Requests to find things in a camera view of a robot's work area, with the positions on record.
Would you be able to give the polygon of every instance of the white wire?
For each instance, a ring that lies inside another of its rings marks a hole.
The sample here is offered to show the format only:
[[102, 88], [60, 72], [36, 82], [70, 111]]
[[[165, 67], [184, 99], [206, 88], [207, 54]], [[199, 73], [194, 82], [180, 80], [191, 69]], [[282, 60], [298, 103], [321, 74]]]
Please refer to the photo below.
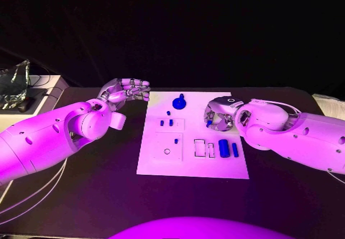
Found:
[[264, 102], [288, 106], [294, 110], [294, 113], [301, 113], [301, 111], [297, 108], [294, 108], [291, 105], [288, 105], [285, 103], [279, 103], [279, 102], [275, 102], [275, 101], [264, 101]]
[[62, 165], [62, 167], [60, 167], [60, 174], [59, 174], [59, 178], [57, 178], [57, 180], [56, 180], [56, 182], [54, 182], [54, 184], [53, 184], [53, 186], [51, 186], [51, 189], [49, 190], [49, 192], [46, 193], [46, 195], [43, 196], [43, 198], [37, 201], [37, 203], [23, 212], [23, 213], [20, 213], [15, 217], [12, 217], [11, 219], [8, 219], [7, 221], [4, 221], [4, 222], [1, 222], [0, 223], [0, 225], [1, 224], [4, 224], [4, 223], [7, 223], [7, 222], [10, 222], [11, 220], [14, 220], [15, 218], [18, 218], [24, 213], [27, 213], [36, 206], [37, 206], [37, 204], [43, 201], [43, 199], [47, 197], [47, 195], [50, 194], [50, 192], [51, 192], [51, 190], [53, 190], [53, 188], [54, 188], [54, 186], [56, 186], [56, 184], [57, 184], [57, 182], [59, 182], [59, 179], [60, 179], [60, 176], [62, 176], [62, 174], [63, 174], [63, 170], [64, 170], [64, 166], [66, 166], [66, 159], [64, 159], [64, 163], [63, 163], [63, 165]]
[[345, 181], [342, 181], [329, 171], [327, 171], [329, 175], [345, 184]]
[[10, 207], [5, 208], [2, 211], [0, 211], [0, 214], [2, 214], [4, 212], [7, 212], [11, 208], [14, 208], [18, 204], [21, 204], [25, 200], [28, 200], [28, 199], [44, 189], [44, 187], [50, 184], [50, 182], [53, 181], [53, 179], [57, 177], [59, 172], [60, 172], [60, 170], [63, 169], [64, 165], [66, 165], [66, 160], [64, 160], [64, 162], [63, 162], [63, 164], [62, 164], [62, 166], [60, 166], [60, 168], [59, 168], [57, 173], [56, 173], [54, 176], [51, 177], [50, 181], [44, 184], [44, 186], [43, 186], [27, 198], [24, 198], [24, 199], [23, 199], [20, 202], [17, 202], [12, 206], [10, 206]]

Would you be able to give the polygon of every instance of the black table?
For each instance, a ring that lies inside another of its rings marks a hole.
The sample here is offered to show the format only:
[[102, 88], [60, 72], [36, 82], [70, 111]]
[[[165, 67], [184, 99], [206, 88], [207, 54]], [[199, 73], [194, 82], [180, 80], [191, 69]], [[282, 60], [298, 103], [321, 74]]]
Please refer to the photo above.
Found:
[[[311, 96], [292, 88], [168, 88], [155, 91], [229, 91], [232, 96], [284, 102], [320, 114]], [[90, 99], [98, 88], [67, 88], [56, 107]], [[300, 165], [242, 140], [249, 180], [137, 175], [147, 103], [126, 102], [124, 129], [69, 157], [60, 182], [38, 206], [0, 226], [0, 233], [106, 238], [150, 220], [200, 216], [230, 219], [297, 238], [345, 237], [345, 186], [326, 172]], [[1, 208], [46, 183], [60, 164], [12, 182]], [[41, 198], [31, 198], [4, 221]]]

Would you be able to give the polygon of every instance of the robotic hand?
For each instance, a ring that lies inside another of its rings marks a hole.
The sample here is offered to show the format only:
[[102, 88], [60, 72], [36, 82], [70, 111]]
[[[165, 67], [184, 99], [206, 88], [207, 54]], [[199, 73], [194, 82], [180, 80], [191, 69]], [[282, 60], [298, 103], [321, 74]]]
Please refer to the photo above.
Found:
[[113, 79], [98, 97], [73, 103], [11, 125], [0, 133], [0, 185], [56, 163], [99, 139], [108, 127], [122, 129], [116, 112], [125, 101], [148, 101], [148, 82]]
[[[294, 110], [287, 112], [274, 104]], [[213, 123], [215, 114], [220, 122]], [[259, 150], [272, 150], [300, 164], [345, 174], [345, 121], [331, 117], [301, 113], [292, 106], [252, 99], [243, 104], [223, 96], [206, 106], [203, 121], [217, 131], [235, 125], [245, 142]]]

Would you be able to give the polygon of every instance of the small blue piece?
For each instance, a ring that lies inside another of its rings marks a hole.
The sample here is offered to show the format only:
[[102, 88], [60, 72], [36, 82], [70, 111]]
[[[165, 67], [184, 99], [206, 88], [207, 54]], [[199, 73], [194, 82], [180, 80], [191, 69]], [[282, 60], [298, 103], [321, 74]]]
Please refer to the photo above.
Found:
[[186, 102], [184, 102], [184, 96], [183, 94], [178, 95], [178, 98], [176, 98], [171, 101], [171, 106], [176, 110], [181, 110], [184, 108]]
[[228, 158], [229, 157], [229, 150], [228, 150], [228, 140], [226, 139], [220, 139], [219, 142], [219, 154], [222, 158]]
[[233, 157], [238, 157], [238, 151], [236, 151], [236, 145], [232, 143], [232, 151], [233, 151]]
[[209, 127], [212, 125], [212, 121], [209, 120], [207, 122], [206, 122], [206, 127]]

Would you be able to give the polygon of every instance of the dark background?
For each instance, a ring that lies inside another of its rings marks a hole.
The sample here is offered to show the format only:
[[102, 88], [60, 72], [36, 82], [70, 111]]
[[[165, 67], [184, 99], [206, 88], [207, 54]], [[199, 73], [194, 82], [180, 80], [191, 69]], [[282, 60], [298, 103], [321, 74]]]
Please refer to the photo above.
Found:
[[[70, 86], [291, 86], [345, 99], [340, 6], [2, 1], [0, 67], [30, 59]], [[46, 74], [37, 67], [33, 74]]]

